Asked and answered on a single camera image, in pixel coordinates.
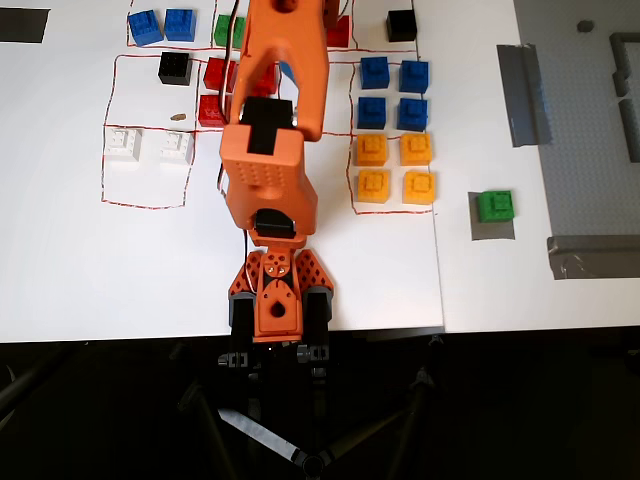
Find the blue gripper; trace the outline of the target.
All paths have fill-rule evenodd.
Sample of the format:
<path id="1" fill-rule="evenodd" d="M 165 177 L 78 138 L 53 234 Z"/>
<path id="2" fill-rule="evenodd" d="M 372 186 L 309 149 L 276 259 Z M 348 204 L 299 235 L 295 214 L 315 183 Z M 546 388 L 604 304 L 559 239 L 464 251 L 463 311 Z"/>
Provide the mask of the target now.
<path id="1" fill-rule="evenodd" d="M 277 86 L 278 96 L 296 96 L 297 85 L 291 67 L 286 62 L 278 63 L 279 80 Z"/>

